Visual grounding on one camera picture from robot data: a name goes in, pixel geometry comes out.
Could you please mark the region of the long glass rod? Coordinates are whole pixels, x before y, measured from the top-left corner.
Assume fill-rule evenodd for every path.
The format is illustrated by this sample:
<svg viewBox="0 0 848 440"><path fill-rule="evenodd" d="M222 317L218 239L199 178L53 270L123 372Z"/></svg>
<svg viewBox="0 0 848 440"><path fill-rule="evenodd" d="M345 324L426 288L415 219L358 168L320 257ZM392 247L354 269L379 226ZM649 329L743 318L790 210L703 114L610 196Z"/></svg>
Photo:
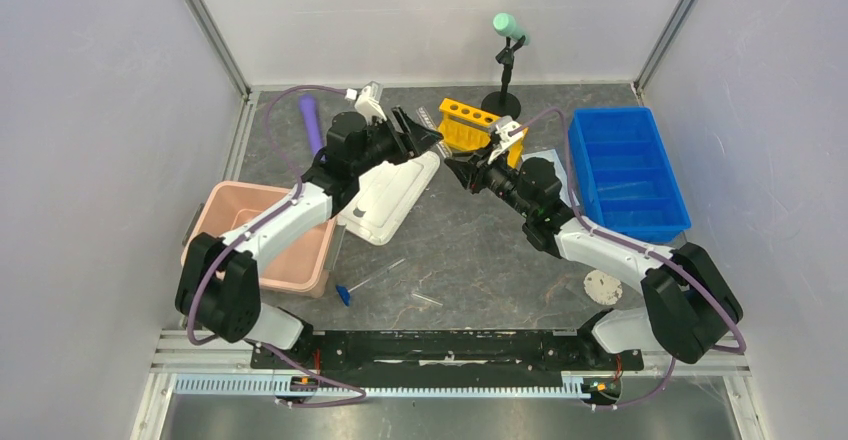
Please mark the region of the long glass rod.
<svg viewBox="0 0 848 440"><path fill-rule="evenodd" d="M597 197L601 200L624 199L639 193L639 182L599 182L596 184Z"/></svg>

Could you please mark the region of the blue bulb dropper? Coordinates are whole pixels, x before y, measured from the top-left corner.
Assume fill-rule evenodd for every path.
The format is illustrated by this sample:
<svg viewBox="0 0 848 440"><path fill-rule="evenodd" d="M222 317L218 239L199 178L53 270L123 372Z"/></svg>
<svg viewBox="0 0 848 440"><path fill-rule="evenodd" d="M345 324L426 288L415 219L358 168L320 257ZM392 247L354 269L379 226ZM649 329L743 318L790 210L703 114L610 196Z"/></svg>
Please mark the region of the blue bulb dropper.
<svg viewBox="0 0 848 440"><path fill-rule="evenodd" d="M351 305L352 294L353 294L354 291L356 291L357 289L367 285L369 282L376 280L378 278L381 278L382 276L392 272L397 267L402 265L405 261L406 261L405 258L399 258L397 260L394 260L390 264L388 264L384 267L381 267L380 269L372 272L371 274L366 275L364 279L360 280L358 283L356 283L354 285L348 285L348 286L346 286L346 285L336 285L335 286L335 292L336 292L339 300L342 302L342 304L345 307L349 307Z"/></svg>

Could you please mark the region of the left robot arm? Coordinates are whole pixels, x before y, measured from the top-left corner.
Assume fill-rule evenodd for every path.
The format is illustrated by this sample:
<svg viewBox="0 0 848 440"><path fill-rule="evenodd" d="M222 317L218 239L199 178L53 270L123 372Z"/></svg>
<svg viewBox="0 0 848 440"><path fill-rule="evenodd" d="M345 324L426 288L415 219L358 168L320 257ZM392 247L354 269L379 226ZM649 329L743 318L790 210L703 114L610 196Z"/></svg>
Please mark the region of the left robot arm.
<svg viewBox="0 0 848 440"><path fill-rule="evenodd" d="M200 233L188 243L175 307L187 318L191 343L269 344L295 368L312 359L314 341L302 333L303 321L264 303L259 277L309 230L334 219L359 192L362 175L418 158L442 140L402 108L391 113L390 120L353 111L336 115L293 191L242 227L219 236Z"/></svg>

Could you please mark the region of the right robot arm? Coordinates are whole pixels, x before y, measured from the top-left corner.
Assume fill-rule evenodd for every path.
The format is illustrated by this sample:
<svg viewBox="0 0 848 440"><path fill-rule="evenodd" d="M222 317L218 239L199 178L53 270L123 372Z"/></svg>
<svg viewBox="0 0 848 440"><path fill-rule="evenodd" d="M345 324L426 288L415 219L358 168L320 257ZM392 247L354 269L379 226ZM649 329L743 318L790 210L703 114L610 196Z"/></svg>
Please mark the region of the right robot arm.
<svg viewBox="0 0 848 440"><path fill-rule="evenodd" d="M488 190L518 212L536 250L590 266L642 295L643 306L603 311L583 325L577 352L585 365L602 368L629 350L661 349L686 364L710 350L745 351L743 309L703 247L638 242L589 221L562 201L562 183L546 159L515 169L481 149L445 164L467 191Z"/></svg>

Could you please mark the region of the short glass tube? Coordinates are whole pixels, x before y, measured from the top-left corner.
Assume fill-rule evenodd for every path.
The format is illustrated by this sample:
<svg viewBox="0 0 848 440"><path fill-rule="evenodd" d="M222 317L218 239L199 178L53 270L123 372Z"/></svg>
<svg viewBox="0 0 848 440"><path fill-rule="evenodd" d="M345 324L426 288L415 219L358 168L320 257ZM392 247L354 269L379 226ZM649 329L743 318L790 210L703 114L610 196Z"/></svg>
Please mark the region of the short glass tube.
<svg viewBox="0 0 848 440"><path fill-rule="evenodd" d="M423 295L423 294L421 294L421 293L418 293L418 292L413 292L413 293L411 293L411 296L412 296L413 298L417 299L417 300L420 300L420 301L426 302L426 303L431 304L431 305L435 305L435 306L437 306L437 307L443 307L443 306L444 306L444 304L443 304L442 302L440 302L440 301L438 301L438 300L436 300L436 299L434 299L434 298L432 298L432 297L429 297L429 296Z"/></svg>

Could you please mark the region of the packaged face mask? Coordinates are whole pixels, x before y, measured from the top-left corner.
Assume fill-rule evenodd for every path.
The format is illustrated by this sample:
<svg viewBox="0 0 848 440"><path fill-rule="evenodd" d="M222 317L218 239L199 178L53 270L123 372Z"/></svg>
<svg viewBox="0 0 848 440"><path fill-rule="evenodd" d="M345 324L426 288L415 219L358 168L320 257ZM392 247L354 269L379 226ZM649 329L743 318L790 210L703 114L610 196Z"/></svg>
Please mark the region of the packaged face mask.
<svg viewBox="0 0 848 440"><path fill-rule="evenodd" d="M562 188L565 189L568 185L568 174L564 163L556 149L548 149L537 152L526 153L522 156L524 161L530 159L543 159L552 163L556 177L560 180Z"/></svg>

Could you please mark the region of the bagged white round pad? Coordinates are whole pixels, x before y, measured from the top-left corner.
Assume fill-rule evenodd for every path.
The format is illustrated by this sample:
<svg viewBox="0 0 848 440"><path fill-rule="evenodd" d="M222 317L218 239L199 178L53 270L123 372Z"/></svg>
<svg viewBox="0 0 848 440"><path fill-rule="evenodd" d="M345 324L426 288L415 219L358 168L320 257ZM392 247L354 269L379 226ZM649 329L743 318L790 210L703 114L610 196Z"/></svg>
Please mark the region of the bagged white round pad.
<svg viewBox="0 0 848 440"><path fill-rule="evenodd" d="M597 269L581 278L570 280L567 289L578 298L602 307L615 306L624 296L622 282Z"/></svg>

